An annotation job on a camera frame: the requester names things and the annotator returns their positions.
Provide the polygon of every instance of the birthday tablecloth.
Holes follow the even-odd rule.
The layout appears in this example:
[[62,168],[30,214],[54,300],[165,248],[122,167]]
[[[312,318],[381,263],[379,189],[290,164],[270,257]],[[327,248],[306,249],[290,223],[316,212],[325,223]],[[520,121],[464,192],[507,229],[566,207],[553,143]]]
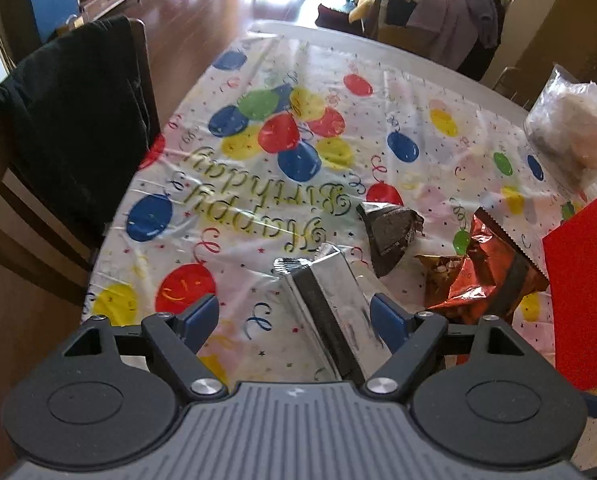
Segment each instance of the birthday tablecloth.
[[[378,60],[249,33],[214,61],[141,163],[85,316],[131,324],[214,292],[220,322],[199,356],[217,377],[331,380],[272,265],[327,240],[371,266],[362,201],[424,217],[424,237],[382,279],[396,301],[422,305],[424,270],[410,256],[464,253],[478,206],[545,271],[541,238],[585,197],[559,190],[521,128],[456,92]],[[526,297],[514,326],[553,355],[549,294]]]

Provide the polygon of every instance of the drawer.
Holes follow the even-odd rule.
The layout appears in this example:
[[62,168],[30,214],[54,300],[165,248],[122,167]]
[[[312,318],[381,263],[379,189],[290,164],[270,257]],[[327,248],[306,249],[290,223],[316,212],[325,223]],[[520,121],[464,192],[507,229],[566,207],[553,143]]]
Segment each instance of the drawer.
[[83,5],[83,11],[87,14],[88,21],[91,21],[105,13],[107,9],[120,1],[121,0],[91,0]]

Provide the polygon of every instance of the brown wrapper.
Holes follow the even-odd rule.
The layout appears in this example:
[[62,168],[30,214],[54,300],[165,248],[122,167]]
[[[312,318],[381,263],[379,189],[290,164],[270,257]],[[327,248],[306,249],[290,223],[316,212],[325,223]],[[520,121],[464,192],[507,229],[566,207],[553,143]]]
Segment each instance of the brown wrapper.
[[416,256],[427,269],[425,307],[454,322],[495,314],[511,323],[520,301],[549,286],[517,243],[478,208],[465,256]]
[[412,209],[389,203],[362,202],[356,211],[365,223],[374,273],[381,278],[401,260],[416,231],[422,232],[424,219]]

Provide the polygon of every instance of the shiny orange foil bag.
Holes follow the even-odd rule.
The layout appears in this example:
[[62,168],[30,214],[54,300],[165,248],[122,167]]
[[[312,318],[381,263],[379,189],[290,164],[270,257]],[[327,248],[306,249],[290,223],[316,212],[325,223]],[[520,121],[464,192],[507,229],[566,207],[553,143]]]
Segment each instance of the shiny orange foil bag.
[[427,270],[425,307],[453,322],[484,314],[511,323],[524,296],[545,290],[547,277],[483,208],[473,214],[465,256],[416,256]]

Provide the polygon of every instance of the plastic bag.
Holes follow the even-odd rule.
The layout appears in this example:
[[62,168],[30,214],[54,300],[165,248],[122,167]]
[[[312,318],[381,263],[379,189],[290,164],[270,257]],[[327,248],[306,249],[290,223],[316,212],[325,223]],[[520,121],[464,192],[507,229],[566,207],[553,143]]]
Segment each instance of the plastic bag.
[[597,178],[597,86],[553,68],[525,119],[525,133],[549,173],[572,192]]

